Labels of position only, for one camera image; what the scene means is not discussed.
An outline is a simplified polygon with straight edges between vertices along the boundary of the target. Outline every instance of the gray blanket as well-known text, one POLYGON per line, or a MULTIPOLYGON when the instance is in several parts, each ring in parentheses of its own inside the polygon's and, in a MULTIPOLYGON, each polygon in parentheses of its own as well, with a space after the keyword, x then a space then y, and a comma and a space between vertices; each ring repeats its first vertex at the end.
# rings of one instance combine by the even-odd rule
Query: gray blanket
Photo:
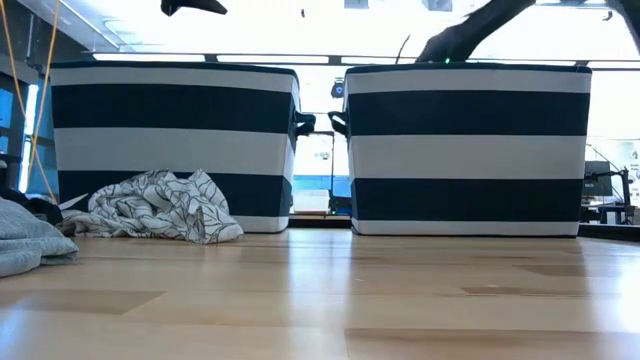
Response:
POLYGON ((0 277, 39 265, 68 264, 77 253, 76 244, 58 229, 22 206, 0 198, 0 277))

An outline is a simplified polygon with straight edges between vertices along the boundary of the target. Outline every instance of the monitor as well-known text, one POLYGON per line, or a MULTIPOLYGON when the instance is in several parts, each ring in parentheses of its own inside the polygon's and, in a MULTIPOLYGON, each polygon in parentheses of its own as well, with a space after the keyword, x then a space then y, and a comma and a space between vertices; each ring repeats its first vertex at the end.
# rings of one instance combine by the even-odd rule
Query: monitor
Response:
MULTIPOLYGON (((611 171, 608 161, 585 161, 584 176, 611 171)), ((582 196, 613 196, 611 176, 601 176, 597 181, 585 179, 582 196)))

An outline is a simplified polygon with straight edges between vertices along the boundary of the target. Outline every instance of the wooden table surface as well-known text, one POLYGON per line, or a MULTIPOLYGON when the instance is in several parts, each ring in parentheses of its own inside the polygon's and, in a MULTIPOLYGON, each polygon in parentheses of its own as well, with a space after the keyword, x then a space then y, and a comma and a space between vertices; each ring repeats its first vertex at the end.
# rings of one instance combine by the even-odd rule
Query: wooden table surface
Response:
POLYGON ((640 247, 358 237, 76 239, 0 279, 0 359, 640 359, 640 247))

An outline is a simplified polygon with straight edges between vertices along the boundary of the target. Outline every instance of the patterned fabric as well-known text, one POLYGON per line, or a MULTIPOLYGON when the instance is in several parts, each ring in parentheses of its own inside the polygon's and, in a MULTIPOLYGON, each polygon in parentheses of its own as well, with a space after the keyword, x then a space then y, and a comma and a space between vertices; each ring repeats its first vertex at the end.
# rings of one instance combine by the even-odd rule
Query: patterned fabric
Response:
POLYGON ((242 228, 229 215, 222 191, 201 169, 188 179, 153 170, 98 190, 89 213, 63 212, 58 227, 87 237, 158 237, 198 244, 237 239, 242 228))

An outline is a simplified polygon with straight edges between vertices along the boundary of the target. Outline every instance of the fabric storage bin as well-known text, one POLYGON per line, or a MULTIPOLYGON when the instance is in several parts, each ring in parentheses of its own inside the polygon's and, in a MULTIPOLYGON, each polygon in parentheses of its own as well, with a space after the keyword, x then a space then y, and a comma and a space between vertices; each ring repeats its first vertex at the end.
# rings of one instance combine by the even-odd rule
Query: fabric storage bin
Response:
POLYGON ((345 82, 330 117, 349 139, 356 232, 577 235, 590 69, 366 66, 345 82))
POLYGON ((148 170, 201 168, 245 232, 287 227, 296 137, 315 122, 298 112, 294 71, 85 62, 54 65, 51 83, 62 201, 148 170))

